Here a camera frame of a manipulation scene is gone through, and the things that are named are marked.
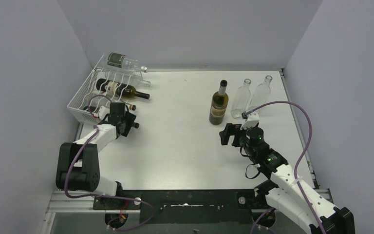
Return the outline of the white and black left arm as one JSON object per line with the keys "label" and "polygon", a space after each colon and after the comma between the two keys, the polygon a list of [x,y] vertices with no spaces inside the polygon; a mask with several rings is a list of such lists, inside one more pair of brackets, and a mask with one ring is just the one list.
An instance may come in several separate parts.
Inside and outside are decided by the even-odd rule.
{"label": "white and black left arm", "polygon": [[72,197],[69,191],[87,191],[93,196],[120,196],[120,182],[100,173],[98,154],[119,137],[127,137],[132,128],[139,128],[136,115],[124,103],[113,103],[109,113],[85,137],[60,146],[56,187]]}

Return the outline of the brown bottle with tan label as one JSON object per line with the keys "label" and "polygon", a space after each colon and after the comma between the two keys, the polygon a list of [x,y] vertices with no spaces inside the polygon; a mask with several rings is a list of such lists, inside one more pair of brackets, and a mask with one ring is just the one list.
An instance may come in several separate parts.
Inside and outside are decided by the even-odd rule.
{"label": "brown bottle with tan label", "polygon": [[229,101],[229,96],[226,93],[227,84],[226,80],[221,80],[219,90],[212,96],[209,121],[213,125],[221,124],[225,116]]}

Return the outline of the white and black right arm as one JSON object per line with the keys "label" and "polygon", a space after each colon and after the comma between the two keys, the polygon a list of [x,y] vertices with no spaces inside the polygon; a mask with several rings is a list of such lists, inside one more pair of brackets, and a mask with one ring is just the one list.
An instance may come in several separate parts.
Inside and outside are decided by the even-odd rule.
{"label": "white and black right arm", "polygon": [[264,132],[254,126],[226,124],[219,133],[221,144],[239,147],[244,157],[251,160],[267,180],[255,188],[255,197],[283,213],[307,234],[354,234],[352,212],[339,208],[310,187],[302,177],[294,174],[288,161],[264,140]]}

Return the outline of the clear square glass bottle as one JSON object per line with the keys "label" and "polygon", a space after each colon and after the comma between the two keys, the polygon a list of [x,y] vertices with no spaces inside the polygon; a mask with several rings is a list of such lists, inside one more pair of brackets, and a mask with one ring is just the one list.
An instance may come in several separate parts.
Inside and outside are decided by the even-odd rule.
{"label": "clear square glass bottle", "polygon": [[272,80],[273,80],[272,76],[267,75],[264,78],[264,81],[256,87],[254,94],[248,105],[248,108],[246,110],[247,112],[266,103],[271,93],[270,83]]}

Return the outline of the olive bottle with black cap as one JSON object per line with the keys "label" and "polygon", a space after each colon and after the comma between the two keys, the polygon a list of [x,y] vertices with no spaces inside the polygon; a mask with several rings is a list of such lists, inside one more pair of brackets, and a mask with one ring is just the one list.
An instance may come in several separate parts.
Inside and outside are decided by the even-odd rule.
{"label": "olive bottle with black cap", "polygon": [[135,128],[135,129],[138,129],[139,126],[140,126],[140,124],[137,123],[137,122],[134,122],[134,123],[132,124],[132,127]]}

